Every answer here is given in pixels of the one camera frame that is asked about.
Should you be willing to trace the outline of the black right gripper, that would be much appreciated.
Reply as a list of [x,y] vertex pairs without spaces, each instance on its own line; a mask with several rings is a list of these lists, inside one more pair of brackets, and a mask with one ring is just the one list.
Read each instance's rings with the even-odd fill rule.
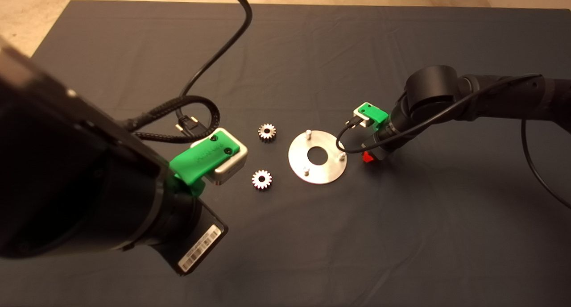
[[374,145],[379,144],[381,141],[387,140],[395,136],[396,133],[391,130],[379,129],[375,131],[371,136],[367,137],[362,143],[363,148],[370,148],[368,151],[362,153],[362,159],[365,163],[371,163],[375,160],[383,161],[383,159],[390,156],[393,152],[397,150],[397,145],[394,141],[387,142],[380,146],[373,148]]

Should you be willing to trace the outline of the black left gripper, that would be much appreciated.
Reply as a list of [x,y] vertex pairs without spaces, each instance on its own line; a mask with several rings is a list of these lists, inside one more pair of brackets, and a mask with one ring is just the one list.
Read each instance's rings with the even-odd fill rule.
[[187,276],[227,235],[228,226],[201,199],[190,199],[175,212],[166,239],[154,245],[178,276]]

